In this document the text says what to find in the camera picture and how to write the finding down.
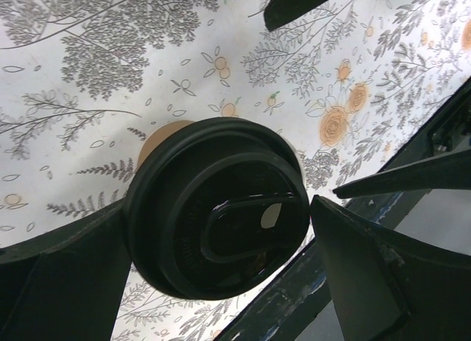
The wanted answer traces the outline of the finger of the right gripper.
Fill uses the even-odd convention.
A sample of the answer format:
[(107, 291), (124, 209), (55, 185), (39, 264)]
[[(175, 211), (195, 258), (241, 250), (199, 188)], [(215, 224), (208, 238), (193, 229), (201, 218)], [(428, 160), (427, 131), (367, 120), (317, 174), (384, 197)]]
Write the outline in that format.
[(425, 189), (470, 189), (470, 150), (447, 152), (378, 172), (333, 190), (341, 198)]
[(263, 11), (269, 32), (291, 23), (329, 0), (269, 0)]

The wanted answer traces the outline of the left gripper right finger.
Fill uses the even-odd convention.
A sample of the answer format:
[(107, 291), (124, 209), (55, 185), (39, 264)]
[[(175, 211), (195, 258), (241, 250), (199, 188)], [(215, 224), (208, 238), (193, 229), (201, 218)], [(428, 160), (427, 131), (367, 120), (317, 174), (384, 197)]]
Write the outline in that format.
[(470, 339), (470, 256), (319, 195), (311, 218), (345, 340)]

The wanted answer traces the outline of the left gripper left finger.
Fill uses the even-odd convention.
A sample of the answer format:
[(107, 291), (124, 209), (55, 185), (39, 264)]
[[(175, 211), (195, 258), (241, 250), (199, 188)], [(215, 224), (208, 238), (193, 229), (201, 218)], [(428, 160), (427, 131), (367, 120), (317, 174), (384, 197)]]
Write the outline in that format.
[(1, 249), (2, 340), (109, 340), (130, 271), (122, 202)]

